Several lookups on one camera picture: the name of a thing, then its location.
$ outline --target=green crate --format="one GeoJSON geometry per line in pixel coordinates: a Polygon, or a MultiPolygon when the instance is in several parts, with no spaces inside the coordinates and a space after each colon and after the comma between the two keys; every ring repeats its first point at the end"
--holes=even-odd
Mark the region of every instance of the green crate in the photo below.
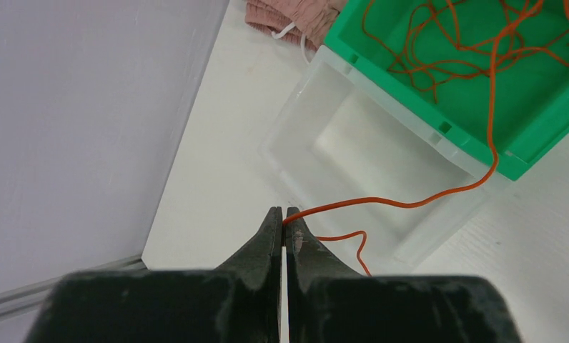
{"type": "MultiPolygon", "coordinates": [[[[439,86],[439,101],[435,104],[430,92],[421,92],[411,86],[409,76],[387,71],[393,57],[362,31],[362,15],[369,2],[350,0],[327,35],[325,44],[453,144],[490,165],[493,156],[486,137],[489,79],[485,76],[457,79],[439,86]]],[[[376,0],[367,15],[366,28],[399,52],[404,45],[411,11],[425,2],[376,0]]],[[[433,3],[437,8],[446,6],[444,0],[433,3]]],[[[521,8],[524,1],[508,3],[521,8]]],[[[569,27],[562,1],[545,3],[539,16],[528,19],[518,28],[526,46],[542,46],[569,27]]],[[[495,36],[506,25],[499,1],[468,0],[455,8],[464,44],[495,36]]],[[[418,11],[415,24],[428,16],[427,9],[418,11]]],[[[453,34],[450,12],[445,11],[439,19],[453,34]]],[[[506,49],[509,42],[502,40],[500,48],[506,49]]],[[[569,34],[550,49],[569,61],[567,43],[569,34]]],[[[425,27],[417,39],[415,51],[424,62],[462,59],[480,66],[488,66],[489,62],[489,56],[454,49],[434,23],[425,27]]],[[[463,67],[456,71],[474,69],[463,67]]],[[[500,152],[498,171],[517,180],[569,132],[569,68],[543,53],[522,59],[497,74],[495,100],[493,138],[500,152]]]]}

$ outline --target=pink cloth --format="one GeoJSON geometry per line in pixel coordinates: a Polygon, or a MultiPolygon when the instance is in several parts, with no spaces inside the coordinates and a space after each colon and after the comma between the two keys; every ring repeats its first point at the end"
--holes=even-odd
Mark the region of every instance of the pink cloth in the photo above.
{"type": "Polygon", "coordinates": [[[317,50],[346,3],[347,0],[247,0],[244,20],[265,34],[281,32],[294,22],[296,27],[282,39],[299,44],[304,33],[306,47],[317,50]]]}

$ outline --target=white table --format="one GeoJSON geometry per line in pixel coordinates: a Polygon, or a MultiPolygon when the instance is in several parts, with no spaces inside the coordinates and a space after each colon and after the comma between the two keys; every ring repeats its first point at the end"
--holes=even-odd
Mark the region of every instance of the white table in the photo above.
{"type": "MultiPolygon", "coordinates": [[[[305,67],[298,46],[247,27],[231,1],[144,250],[150,269],[215,267],[270,206],[295,205],[257,151],[305,67]]],[[[486,277],[526,342],[569,342],[569,136],[416,272],[486,277]]]]}

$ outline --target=gray wall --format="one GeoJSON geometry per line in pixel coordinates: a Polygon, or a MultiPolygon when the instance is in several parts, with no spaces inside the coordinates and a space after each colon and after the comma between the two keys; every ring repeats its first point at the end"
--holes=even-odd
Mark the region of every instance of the gray wall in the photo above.
{"type": "Polygon", "coordinates": [[[38,311],[26,312],[0,322],[0,343],[22,342],[34,323],[38,311]]]}
{"type": "Polygon", "coordinates": [[[139,254],[227,0],[0,0],[0,292],[139,254]]]}

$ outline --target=clear plastic bin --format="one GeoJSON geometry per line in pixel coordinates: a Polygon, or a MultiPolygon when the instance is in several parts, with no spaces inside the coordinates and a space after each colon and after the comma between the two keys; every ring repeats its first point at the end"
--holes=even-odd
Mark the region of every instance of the clear plastic bin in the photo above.
{"type": "MultiPolygon", "coordinates": [[[[474,182],[488,170],[326,46],[260,153],[302,209],[358,197],[415,202],[474,182]]],[[[364,204],[307,221],[333,236],[367,231],[362,255],[372,272],[408,272],[509,184],[495,174],[479,189],[418,209],[364,204]]],[[[356,249],[348,242],[345,254],[353,257],[356,249]]]]}

